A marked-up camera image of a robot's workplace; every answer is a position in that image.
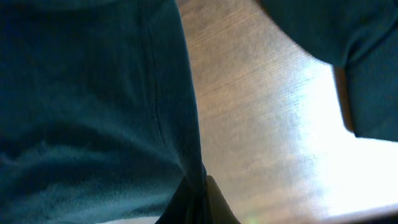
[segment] brown wooden surface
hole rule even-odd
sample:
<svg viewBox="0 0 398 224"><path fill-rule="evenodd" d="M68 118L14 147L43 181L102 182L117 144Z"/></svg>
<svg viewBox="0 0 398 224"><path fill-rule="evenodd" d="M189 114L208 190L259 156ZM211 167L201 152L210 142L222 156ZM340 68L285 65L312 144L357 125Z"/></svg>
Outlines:
<svg viewBox="0 0 398 224"><path fill-rule="evenodd" d="M345 128L341 75L335 81L255 0L177 2L203 161L241 223L338 223L397 210L398 145Z"/></svg>

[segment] wooden table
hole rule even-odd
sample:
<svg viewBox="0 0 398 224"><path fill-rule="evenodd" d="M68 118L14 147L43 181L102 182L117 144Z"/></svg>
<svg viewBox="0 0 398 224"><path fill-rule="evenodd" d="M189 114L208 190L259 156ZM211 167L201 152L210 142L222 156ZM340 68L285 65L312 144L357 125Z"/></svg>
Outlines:
<svg viewBox="0 0 398 224"><path fill-rule="evenodd" d="M334 223L398 210L398 144L346 129L328 64L255 0L177 2L203 161L242 223Z"/></svg>

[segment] clothing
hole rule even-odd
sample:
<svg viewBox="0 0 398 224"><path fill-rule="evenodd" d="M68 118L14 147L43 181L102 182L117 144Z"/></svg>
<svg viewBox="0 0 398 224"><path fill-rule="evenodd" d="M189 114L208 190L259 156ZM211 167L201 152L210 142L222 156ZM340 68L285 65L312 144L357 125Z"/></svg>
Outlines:
<svg viewBox="0 0 398 224"><path fill-rule="evenodd" d="M395 2L263 3L346 67L356 135L397 141ZM174 1L0 0L0 15L0 223L208 223Z"/></svg>

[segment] wood surface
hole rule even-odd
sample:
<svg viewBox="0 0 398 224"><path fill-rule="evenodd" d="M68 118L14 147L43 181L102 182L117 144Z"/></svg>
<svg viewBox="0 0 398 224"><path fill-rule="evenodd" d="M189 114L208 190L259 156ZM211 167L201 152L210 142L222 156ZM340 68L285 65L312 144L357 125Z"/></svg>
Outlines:
<svg viewBox="0 0 398 224"><path fill-rule="evenodd" d="M398 209L398 145L349 131L341 70L305 53L255 0L177 2L203 162L241 223L341 223Z"/></svg>

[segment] sleeve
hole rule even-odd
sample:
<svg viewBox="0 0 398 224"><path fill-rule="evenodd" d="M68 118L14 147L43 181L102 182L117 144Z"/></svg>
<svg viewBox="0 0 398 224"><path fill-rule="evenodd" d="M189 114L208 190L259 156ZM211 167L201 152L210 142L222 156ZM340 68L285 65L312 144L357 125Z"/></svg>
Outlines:
<svg viewBox="0 0 398 224"><path fill-rule="evenodd" d="M345 67L354 133L398 141L396 0L262 0L314 57Z"/></svg>

